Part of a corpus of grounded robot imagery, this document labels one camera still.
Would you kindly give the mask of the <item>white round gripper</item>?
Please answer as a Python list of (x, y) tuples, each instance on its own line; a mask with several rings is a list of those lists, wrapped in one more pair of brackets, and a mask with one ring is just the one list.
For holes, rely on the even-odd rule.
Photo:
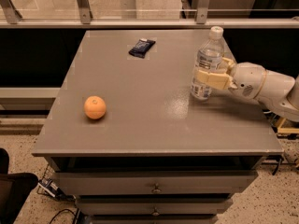
[(197, 81), (217, 90), (228, 90), (239, 97), (254, 99), (262, 88), (266, 70), (258, 64), (239, 63), (223, 57), (226, 73), (212, 73), (204, 70), (193, 72)]

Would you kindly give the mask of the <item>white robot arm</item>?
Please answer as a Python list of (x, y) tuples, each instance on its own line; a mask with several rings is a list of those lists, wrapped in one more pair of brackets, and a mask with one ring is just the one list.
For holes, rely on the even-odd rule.
[(194, 68), (197, 81), (216, 90), (256, 100), (273, 113), (298, 122), (298, 79), (270, 71), (255, 63), (235, 63), (223, 58), (215, 71)]

